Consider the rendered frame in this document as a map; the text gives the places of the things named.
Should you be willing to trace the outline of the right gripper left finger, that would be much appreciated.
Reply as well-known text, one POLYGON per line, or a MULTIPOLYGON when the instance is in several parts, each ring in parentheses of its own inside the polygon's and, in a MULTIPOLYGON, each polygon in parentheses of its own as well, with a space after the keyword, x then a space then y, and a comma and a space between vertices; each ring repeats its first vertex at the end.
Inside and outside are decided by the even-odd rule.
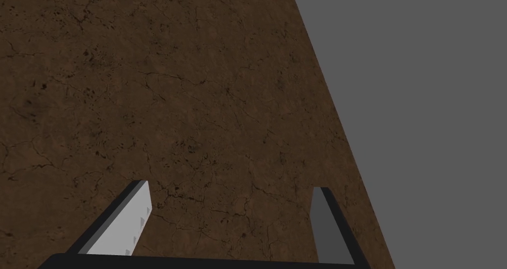
POLYGON ((72 254, 132 255, 152 212, 149 183, 131 182, 66 251, 72 254))

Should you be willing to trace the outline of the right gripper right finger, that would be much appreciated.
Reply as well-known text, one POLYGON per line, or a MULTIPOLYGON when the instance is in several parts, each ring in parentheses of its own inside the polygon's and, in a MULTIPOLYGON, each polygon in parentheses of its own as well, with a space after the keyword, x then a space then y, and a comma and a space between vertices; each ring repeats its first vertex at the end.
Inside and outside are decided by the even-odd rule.
POLYGON ((328 187, 314 187, 310 222, 318 262, 368 264, 351 227, 328 187))

